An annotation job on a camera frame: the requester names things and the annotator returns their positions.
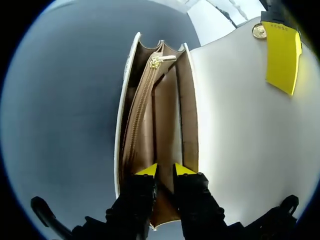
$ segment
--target white handbag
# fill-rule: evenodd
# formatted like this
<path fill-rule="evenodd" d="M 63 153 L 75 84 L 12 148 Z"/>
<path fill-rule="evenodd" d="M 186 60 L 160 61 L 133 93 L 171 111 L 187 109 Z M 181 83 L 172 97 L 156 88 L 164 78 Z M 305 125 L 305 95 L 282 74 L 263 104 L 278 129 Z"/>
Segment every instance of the white handbag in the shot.
<path fill-rule="evenodd" d="M 148 167 L 149 160 L 159 163 L 160 180 L 172 191 L 170 167 L 178 162 L 205 174 L 211 194 L 225 209 L 228 225 L 240 221 L 246 226 L 291 194 L 299 197 L 294 215 L 301 215 L 320 173 L 319 64 L 303 45 L 293 96 L 267 83 L 267 42 L 252 34 L 259 22 L 260 18 L 250 20 L 229 35 L 192 51 L 186 43 L 180 52 L 170 50 L 163 41 L 156 48 L 145 48 L 139 42 L 140 33 L 135 36 L 117 116 L 116 197 L 124 179 L 121 175 Z M 143 127 L 130 133 L 135 124 L 128 123 L 130 109 L 136 108 L 134 95 L 141 80 L 137 76 L 142 74 L 132 69 L 150 64 L 149 53 L 142 62 L 137 60 L 143 50 L 161 56 L 169 51 L 177 61 L 164 62 L 167 65 L 160 67 L 162 72 L 153 76 L 154 82 L 145 90 L 150 99 L 144 101 L 150 104 L 145 104 L 142 111 L 150 114 L 141 116 L 139 124 Z M 154 84 L 163 88 L 157 91 Z M 164 125 L 153 122 L 159 115 Z M 143 143 L 126 146 L 126 136 L 138 138 L 139 134 Z M 141 160 L 139 154 L 149 160 Z M 126 172 L 124 159 L 139 160 L 129 164 Z M 166 195 L 159 198 L 162 204 L 155 204 L 150 221 L 155 228 L 179 219 Z"/>

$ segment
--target handbag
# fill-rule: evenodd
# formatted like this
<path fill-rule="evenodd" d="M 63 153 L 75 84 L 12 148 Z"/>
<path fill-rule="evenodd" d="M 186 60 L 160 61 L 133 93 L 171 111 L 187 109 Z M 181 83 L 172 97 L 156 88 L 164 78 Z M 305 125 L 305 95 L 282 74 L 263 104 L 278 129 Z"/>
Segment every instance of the handbag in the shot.
<path fill-rule="evenodd" d="M 157 191 L 150 224 L 179 220 L 170 197 L 173 164 L 198 171 L 197 107 L 187 44 L 179 51 L 160 41 L 155 48 L 138 33 L 125 65 L 115 150 L 116 195 L 126 178 L 154 163 L 163 187 Z"/>
<path fill-rule="evenodd" d="M 254 18 L 191 51 L 183 44 L 176 52 L 164 42 L 149 49 L 137 34 L 125 66 L 117 116 L 117 197 L 126 174 L 154 162 L 160 165 L 164 189 L 171 192 L 170 167 L 177 162 L 206 176 L 210 193 L 224 208 L 227 225 L 240 221 L 246 226 L 290 194 L 299 197 L 293 216 L 301 215 L 319 180 L 320 148 L 315 144 L 320 141 L 319 62 L 304 44 L 301 55 L 285 52 L 294 46 L 288 38 L 297 36 L 285 26 L 264 23 L 266 39 L 256 38 L 253 31 L 260 23 L 259 17 Z M 176 61 L 161 63 L 146 100 L 150 105 L 145 106 L 141 136 L 153 148 L 138 143 L 135 149 L 144 150 L 139 156 L 145 158 L 141 162 L 135 158 L 137 162 L 127 166 L 123 165 L 126 127 L 143 69 L 153 53 L 176 56 Z M 288 66 L 296 81 L 286 90 L 281 84 L 289 76 Z M 179 219 L 170 194 L 159 191 L 156 201 L 150 220 L 153 227 Z"/>

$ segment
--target zipper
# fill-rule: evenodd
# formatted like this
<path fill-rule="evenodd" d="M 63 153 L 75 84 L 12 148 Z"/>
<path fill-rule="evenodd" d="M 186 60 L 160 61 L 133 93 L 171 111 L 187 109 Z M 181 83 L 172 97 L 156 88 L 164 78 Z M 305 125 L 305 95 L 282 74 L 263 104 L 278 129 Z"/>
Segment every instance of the zipper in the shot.
<path fill-rule="evenodd" d="M 146 67 L 145 73 L 141 77 L 141 84 L 142 88 L 139 89 L 139 92 L 141 93 L 139 99 L 136 99 L 134 103 L 132 103 L 132 106 L 138 101 L 136 110 L 133 113 L 133 116 L 130 116 L 130 118 L 133 118 L 133 122 L 131 126 L 127 126 L 128 130 L 130 131 L 130 135 L 127 137 L 130 137 L 129 139 L 126 139 L 126 142 L 124 143 L 124 161 L 123 164 L 125 164 L 127 161 L 131 161 L 134 158 L 135 154 L 135 147 L 138 139 L 139 129 L 140 125 L 142 123 L 143 117 L 145 115 L 146 105 L 147 105 L 147 99 L 149 98 L 153 84 L 155 82 L 155 76 L 157 76 L 157 70 L 161 63 L 164 62 L 175 62 L 177 60 L 177 57 L 174 55 L 169 56 L 154 56 L 151 58 L 149 62 L 149 68 Z"/>

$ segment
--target yellow clamp tip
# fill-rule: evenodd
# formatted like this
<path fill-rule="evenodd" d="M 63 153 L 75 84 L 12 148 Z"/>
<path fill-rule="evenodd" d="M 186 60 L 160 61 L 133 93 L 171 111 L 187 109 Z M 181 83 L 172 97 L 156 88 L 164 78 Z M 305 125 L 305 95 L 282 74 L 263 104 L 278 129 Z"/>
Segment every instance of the yellow clamp tip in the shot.
<path fill-rule="evenodd" d="M 155 177 L 156 172 L 157 172 L 157 166 L 158 166 L 158 164 L 155 163 L 155 164 L 151 165 L 150 167 L 145 168 L 145 169 L 137 172 L 135 175 L 145 175 L 145 174 L 147 174 L 147 175 Z"/>
<path fill-rule="evenodd" d="M 183 175 L 183 174 L 196 174 L 196 172 L 178 164 L 178 163 L 175 163 L 175 170 L 176 170 L 176 174 L 179 176 L 179 175 Z"/>

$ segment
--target gold zipper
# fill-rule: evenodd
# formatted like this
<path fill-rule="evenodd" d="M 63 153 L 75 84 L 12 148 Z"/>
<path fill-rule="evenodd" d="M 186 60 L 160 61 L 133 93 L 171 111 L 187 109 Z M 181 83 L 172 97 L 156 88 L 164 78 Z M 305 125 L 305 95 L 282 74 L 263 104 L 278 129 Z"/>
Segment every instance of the gold zipper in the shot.
<path fill-rule="evenodd" d="M 175 62 L 177 61 L 177 57 L 174 55 L 169 56 L 154 56 L 150 61 L 150 68 L 157 69 L 161 63 L 163 62 Z"/>
<path fill-rule="evenodd" d="M 177 57 L 174 55 L 169 56 L 154 56 L 151 58 L 149 63 L 149 70 L 147 72 L 147 77 L 144 80 L 144 76 L 142 76 L 141 81 L 143 81 L 143 88 L 141 90 L 141 96 L 139 99 L 137 99 L 138 105 L 137 109 L 134 113 L 134 120 L 131 127 L 131 138 L 129 139 L 129 142 L 126 142 L 125 144 L 129 144 L 129 149 L 126 154 L 126 160 L 130 161 L 134 157 L 135 152 L 135 146 L 138 139 L 139 129 L 140 129 L 140 123 L 142 122 L 142 118 L 144 117 L 145 113 L 145 106 L 147 104 L 147 99 L 149 95 L 151 94 L 151 90 L 154 84 L 154 77 L 157 75 L 157 69 L 161 65 L 161 63 L 164 62 L 175 62 L 177 60 Z"/>

